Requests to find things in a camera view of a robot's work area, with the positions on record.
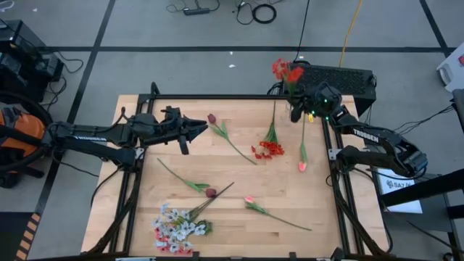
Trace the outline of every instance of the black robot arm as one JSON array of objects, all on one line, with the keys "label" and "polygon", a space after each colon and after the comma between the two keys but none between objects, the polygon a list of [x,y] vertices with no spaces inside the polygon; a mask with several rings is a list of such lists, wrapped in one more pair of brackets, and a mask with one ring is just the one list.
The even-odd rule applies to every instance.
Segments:
[{"label": "black robot arm", "polygon": [[307,88],[289,97],[292,105],[291,121],[297,122],[302,113],[321,117],[341,134],[353,134],[372,141],[385,149],[386,153],[364,152],[346,146],[336,154],[337,168],[348,171],[356,164],[392,169],[396,174],[414,177],[427,166],[427,158],[414,144],[392,130],[374,127],[359,122],[344,105],[341,94],[327,83],[316,88]]},{"label": "black robot arm", "polygon": [[[182,117],[179,108],[171,106],[162,112],[165,118],[160,123],[154,115],[147,113],[126,117],[125,108],[122,108],[116,123],[109,127],[52,123],[42,138],[42,144],[50,149],[72,149],[91,154],[126,167],[132,166],[139,157],[136,149],[138,140],[142,146],[178,141],[182,154],[188,154],[187,141],[192,142],[207,129],[206,121]],[[127,123],[119,123],[123,118]],[[111,142],[122,148],[113,149],[95,143],[99,141]]]}]

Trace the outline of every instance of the yellow cable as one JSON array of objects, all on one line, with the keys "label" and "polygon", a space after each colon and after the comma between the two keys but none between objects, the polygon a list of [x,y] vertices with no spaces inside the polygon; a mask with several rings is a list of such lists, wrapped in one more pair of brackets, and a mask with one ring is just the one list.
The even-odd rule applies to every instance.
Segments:
[{"label": "yellow cable", "polygon": [[343,49],[341,50],[341,57],[340,57],[339,67],[341,67],[341,65],[343,64],[343,57],[345,55],[345,49],[347,47],[348,36],[351,33],[351,29],[353,28],[353,25],[355,24],[357,14],[360,12],[362,4],[363,4],[363,0],[360,0],[359,4],[357,4],[355,16],[353,17],[353,20],[351,21],[351,25],[349,25],[348,33],[347,33],[347,36],[345,36],[345,42],[343,43]]}]

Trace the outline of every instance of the gray floor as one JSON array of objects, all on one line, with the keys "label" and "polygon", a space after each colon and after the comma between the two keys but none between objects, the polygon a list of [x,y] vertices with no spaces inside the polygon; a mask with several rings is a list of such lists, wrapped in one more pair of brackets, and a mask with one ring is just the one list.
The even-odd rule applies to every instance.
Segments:
[{"label": "gray floor", "polygon": [[[220,0],[218,11],[186,17],[169,13],[168,4],[180,1],[116,0],[102,46],[296,46],[305,14],[303,0],[276,4],[278,16],[269,25],[243,26],[235,20],[233,1]],[[194,7],[193,0],[186,0]],[[15,1],[2,19],[22,19],[48,46],[93,46],[109,0]],[[464,41],[463,0],[427,0],[449,47]],[[214,7],[214,0],[202,0]],[[357,5],[356,0],[312,0],[303,46],[342,46]],[[250,13],[241,13],[242,20]],[[364,1],[348,46],[439,47],[419,0]],[[89,52],[64,52],[87,62]],[[275,82],[270,65],[294,52],[112,52],[97,54],[75,122],[110,124],[120,94],[149,92],[155,81],[164,94],[263,94]],[[303,52],[315,65],[338,66],[338,52]],[[440,53],[347,53],[345,67],[372,70],[378,77],[378,99],[372,124],[396,128],[449,105],[451,95],[435,69]],[[67,90],[51,108],[55,120],[66,120],[84,69],[65,74]],[[429,158],[430,173],[462,168],[464,135],[454,112],[441,115],[406,135]],[[63,159],[98,173],[98,159],[67,153]],[[38,162],[44,170],[49,162]],[[34,211],[45,178],[25,177],[14,189],[0,190],[0,211]],[[38,228],[29,258],[78,254],[83,240],[89,201],[96,179],[61,166]],[[459,204],[464,196],[453,193]],[[394,251],[400,257],[438,260],[448,252],[432,239],[400,224],[391,228]],[[457,223],[461,238],[464,224]],[[446,234],[435,233],[446,239]]]}]

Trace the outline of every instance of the floor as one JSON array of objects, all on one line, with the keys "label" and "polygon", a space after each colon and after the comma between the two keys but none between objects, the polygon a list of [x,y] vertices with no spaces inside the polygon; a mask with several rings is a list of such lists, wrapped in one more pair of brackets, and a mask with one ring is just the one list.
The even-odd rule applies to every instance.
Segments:
[{"label": "floor", "polygon": [[[194,7],[193,0],[185,1]],[[168,4],[181,7],[178,0],[14,2],[1,13],[2,19],[23,20],[47,46],[85,62],[79,72],[65,73],[67,89],[51,114],[54,120],[86,125],[109,125],[117,97],[148,93],[152,81],[163,94],[265,93],[275,82],[272,62],[295,56],[306,7],[306,1],[286,0],[274,5],[278,14],[271,24],[240,25],[230,0],[220,0],[220,8],[211,14],[190,17],[166,11]],[[216,5],[215,0],[199,2],[202,7]],[[315,65],[338,66],[356,6],[356,0],[312,0],[300,55]],[[464,27],[459,26],[463,9],[464,0],[364,1],[349,37],[348,47],[353,48],[345,55],[344,67],[377,75],[373,125],[396,128],[450,104],[451,95],[435,70],[448,48],[464,41]],[[244,9],[239,19],[247,21],[250,15]],[[270,14],[263,10],[260,15]],[[69,62],[68,66],[78,65]],[[464,135],[454,112],[434,118],[406,138],[427,153],[430,173],[463,167]],[[99,159],[73,152],[66,153],[63,161],[92,173],[99,173],[101,166]],[[48,172],[49,161],[37,164]],[[96,179],[66,166],[59,167],[56,177],[53,173],[42,179],[24,177],[15,188],[0,190],[0,211],[43,212],[30,259],[78,254],[86,229]],[[43,190],[44,184],[52,183],[51,191]],[[48,201],[38,203],[48,193]],[[462,193],[450,196],[452,204],[464,200]],[[387,225],[393,253],[400,257],[439,260],[449,251],[411,227]],[[464,236],[464,223],[456,226]],[[434,234],[447,240],[444,233]]]}]

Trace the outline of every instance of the wooden tabletop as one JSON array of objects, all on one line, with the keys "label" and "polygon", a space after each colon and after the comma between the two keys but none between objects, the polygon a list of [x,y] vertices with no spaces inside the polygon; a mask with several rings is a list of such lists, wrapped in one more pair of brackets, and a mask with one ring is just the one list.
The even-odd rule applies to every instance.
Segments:
[{"label": "wooden tabletop", "polygon": [[[135,113],[136,101],[137,96],[120,96],[115,119],[121,107],[126,107],[127,115]],[[357,114],[351,96],[344,96],[343,103],[352,115]],[[232,143],[251,158],[251,145],[257,145],[265,137],[273,111],[271,100],[161,99],[154,103],[155,117],[162,119],[164,115],[160,110],[167,105],[180,107],[182,114],[192,119],[206,120],[209,113],[214,114],[219,122],[225,121]],[[210,128],[188,145],[190,155],[182,155],[177,142],[149,147],[130,255],[170,255],[160,253],[153,246],[155,236],[151,221],[160,215],[160,207],[164,203],[170,203],[170,207],[179,210],[189,210],[206,199],[204,194],[197,193],[169,174],[158,162],[157,158],[160,158],[183,178],[195,183],[208,183],[218,191],[235,182],[198,219],[213,222],[213,232],[208,236],[189,237],[194,251],[199,251],[201,257],[288,257],[289,252],[296,252],[298,257],[330,257],[335,248],[341,246],[341,240],[334,193],[326,185],[330,172],[323,129],[320,119],[313,123],[306,121],[304,142],[309,162],[306,171],[300,173],[297,165],[302,124],[302,120],[291,123],[287,102],[277,101],[275,128],[285,155],[272,160],[257,160],[258,165],[237,154],[225,139]],[[333,133],[331,137],[336,147]],[[364,147],[363,140],[356,136],[343,136],[343,142],[345,146]],[[114,170],[112,163],[103,163],[99,182]],[[83,251],[90,249],[113,221],[122,176],[122,173],[116,175],[96,195]],[[356,172],[351,173],[351,182],[360,222],[378,245],[387,249],[373,184]],[[254,196],[271,214],[311,228],[312,231],[304,231],[245,209],[243,197],[246,195]],[[118,249],[122,249],[125,224],[120,230]],[[348,221],[347,225],[351,250],[355,252]]]}]

